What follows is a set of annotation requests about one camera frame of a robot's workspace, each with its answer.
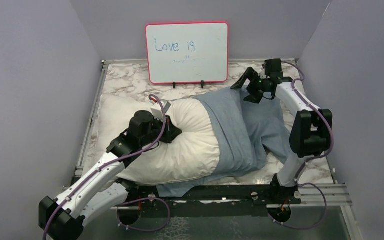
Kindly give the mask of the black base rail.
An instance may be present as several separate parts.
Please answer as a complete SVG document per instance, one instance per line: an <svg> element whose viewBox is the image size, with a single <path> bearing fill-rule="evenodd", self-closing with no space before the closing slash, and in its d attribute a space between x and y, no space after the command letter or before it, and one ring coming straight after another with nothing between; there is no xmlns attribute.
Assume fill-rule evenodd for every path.
<svg viewBox="0 0 384 240"><path fill-rule="evenodd" d="M117 205L116 216L122 220L139 218L267 217L268 209L301 204L297 187L275 185L202 185L182 197L162 196L156 186L139 186L127 201Z"/></svg>

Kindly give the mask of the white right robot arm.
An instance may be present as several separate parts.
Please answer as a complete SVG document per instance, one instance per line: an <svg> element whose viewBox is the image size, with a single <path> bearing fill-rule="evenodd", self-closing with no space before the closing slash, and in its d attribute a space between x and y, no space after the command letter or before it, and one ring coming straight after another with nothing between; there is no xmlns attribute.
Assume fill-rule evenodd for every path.
<svg viewBox="0 0 384 240"><path fill-rule="evenodd" d="M268 59L262 65L263 75L248 67L230 87L244 89L244 101L259 104L262 100L279 100L293 114L294 122L289 135L291 153L271 183L269 199L280 204L289 196L288 190L298 186L306 165L315 159L324 158L334 147L332 131L333 113L312 103L298 89L298 79L285 76L285 60Z"/></svg>

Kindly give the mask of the blue pillowcase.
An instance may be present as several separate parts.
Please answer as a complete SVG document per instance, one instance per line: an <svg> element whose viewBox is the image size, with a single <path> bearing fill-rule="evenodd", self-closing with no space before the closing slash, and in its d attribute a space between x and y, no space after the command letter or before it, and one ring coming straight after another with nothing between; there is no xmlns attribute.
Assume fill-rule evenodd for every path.
<svg viewBox="0 0 384 240"><path fill-rule="evenodd" d="M264 100L254 104L244 101L246 95L244 89L227 87L195 96L214 130L219 162L209 176L158 185L160 196L183 197L194 187L261 170L267 164L268 153L273 153L284 165L280 171L281 183L294 180L291 168L298 156L289 144L290 131L285 126L280 101Z"/></svg>

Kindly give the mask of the red framed whiteboard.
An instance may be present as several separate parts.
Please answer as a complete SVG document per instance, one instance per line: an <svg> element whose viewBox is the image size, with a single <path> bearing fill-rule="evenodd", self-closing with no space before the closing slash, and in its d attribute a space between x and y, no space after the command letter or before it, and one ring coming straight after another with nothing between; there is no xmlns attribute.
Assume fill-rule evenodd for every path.
<svg viewBox="0 0 384 240"><path fill-rule="evenodd" d="M148 24L145 38L148 75L154 85L228 79L229 25L225 21Z"/></svg>

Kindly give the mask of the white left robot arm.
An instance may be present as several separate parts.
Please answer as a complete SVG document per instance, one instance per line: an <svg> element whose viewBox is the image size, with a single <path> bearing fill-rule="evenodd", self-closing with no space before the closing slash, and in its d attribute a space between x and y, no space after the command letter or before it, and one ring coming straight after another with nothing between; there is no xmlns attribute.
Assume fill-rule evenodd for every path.
<svg viewBox="0 0 384 240"><path fill-rule="evenodd" d="M39 203L38 225L43 239L77 240L99 215L120 204L137 200L135 184L115 182L101 189L133 161L159 143L170 144L182 130L161 110L137 111L128 128L111 141L106 152L85 176L55 198Z"/></svg>

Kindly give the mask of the white pillow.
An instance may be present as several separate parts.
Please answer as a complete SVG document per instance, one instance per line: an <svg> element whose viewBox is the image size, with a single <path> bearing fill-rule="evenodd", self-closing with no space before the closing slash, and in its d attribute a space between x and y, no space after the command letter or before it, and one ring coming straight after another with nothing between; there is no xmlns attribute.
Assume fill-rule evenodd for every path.
<svg viewBox="0 0 384 240"><path fill-rule="evenodd" d="M213 174L220 161L220 147L209 114L196 99L170 102L167 114L182 133L172 143L161 143L143 153L117 177L140 185L160 185L197 180ZM130 97L108 96L98 114L95 161L110 142L129 127L137 111L150 111L152 103Z"/></svg>

